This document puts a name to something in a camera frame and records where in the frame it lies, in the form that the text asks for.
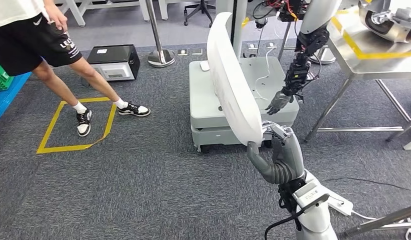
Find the robot mobile base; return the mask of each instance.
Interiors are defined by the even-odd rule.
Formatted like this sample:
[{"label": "robot mobile base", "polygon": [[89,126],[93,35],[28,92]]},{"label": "robot mobile base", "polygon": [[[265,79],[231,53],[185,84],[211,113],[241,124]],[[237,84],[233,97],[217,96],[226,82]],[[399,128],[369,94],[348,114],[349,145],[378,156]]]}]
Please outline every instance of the robot mobile base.
[{"label": "robot mobile base", "polygon": [[[283,126],[292,126],[299,111],[296,99],[277,114],[268,115],[265,111],[275,92],[282,88],[285,78],[278,59],[268,57],[268,61],[269,77],[259,80],[257,79],[268,74],[265,57],[241,58],[239,64],[259,106],[262,119]],[[229,127],[215,94],[210,71],[203,71],[200,62],[193,61],[189,64],[190,123],[194,145],[200,152],[204,145],[240,144]],[[268,143],[271,139],[271,136],[265,136]]]}]

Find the black and white sneaker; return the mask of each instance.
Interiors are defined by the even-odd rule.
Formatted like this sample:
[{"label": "black and white sneaker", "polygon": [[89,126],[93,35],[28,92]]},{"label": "black and white sneaker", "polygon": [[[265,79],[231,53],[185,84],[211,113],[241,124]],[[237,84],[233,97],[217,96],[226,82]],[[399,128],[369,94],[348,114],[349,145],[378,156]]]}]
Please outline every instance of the black and white sneaker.
[{"label": "black and white sneaker", "polygon": [[151,110],[147,107],[132,104],[130,101],[125,108],[117,108],[120,115],[135,115],[137,117],[145,117],[150,115]]},{"label": "black and white sneaker", "polygon": [[77,126],[77,134],[80,137],[86,137],[91,132],[91,116],[92,111],[86,109],[86,111],[82,114],[77,113],[77,122],[79,126]]}]

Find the pole base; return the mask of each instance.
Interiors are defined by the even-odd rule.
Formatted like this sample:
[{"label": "pole base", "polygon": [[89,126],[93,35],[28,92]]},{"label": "pole base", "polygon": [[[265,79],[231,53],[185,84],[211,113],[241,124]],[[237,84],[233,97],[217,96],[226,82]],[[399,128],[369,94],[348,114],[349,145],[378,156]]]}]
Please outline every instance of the pole base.
[{"label": "pole base", "polygon": [[[331,50],[329,48],[321,48],[317,52],[316,56],[320,59],[320,62],[325,65],[325,64],[331,64],[335,62],[335,57],[334,54],[332,54]],[[315,64],[319,64],[319,61],[316,59],[315,56],[311,56],[309,58],[310,61],[312,61]]]},{"label": "pole base", "polygon": [[157,50],[152,51],[148,56],[148,63],[155,68],[164,68],[175,62],[175,53],[169,49],[162,49],[162,58]]}]

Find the person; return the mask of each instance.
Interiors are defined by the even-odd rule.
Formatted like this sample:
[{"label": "person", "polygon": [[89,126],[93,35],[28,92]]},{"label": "person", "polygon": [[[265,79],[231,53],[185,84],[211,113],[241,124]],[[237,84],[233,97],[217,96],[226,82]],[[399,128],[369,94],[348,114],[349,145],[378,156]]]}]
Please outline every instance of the person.
[{"label": "person", "polygon": [[151,110],[123,101],[89,65],[68,34],[67,18],[54,0],[0,0],[0,65],[10,76],[32,72],[76,110],[77,134],[91,131],[92,111],[81,104],[51,66],[70,66],[108,97],[120,115],[145,117]]}]

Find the green basket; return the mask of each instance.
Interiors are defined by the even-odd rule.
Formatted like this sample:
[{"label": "green basket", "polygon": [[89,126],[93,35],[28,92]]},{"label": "green basket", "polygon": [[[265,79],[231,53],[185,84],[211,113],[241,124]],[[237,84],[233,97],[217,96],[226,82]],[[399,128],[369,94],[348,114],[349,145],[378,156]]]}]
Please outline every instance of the green basket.
[{"label": "green basket", "polygon": [[0,66],[0,91],[7,90],[10,87],[11,82],[13,82],[13,79],[14,77],[8,76],[3,67]]}]

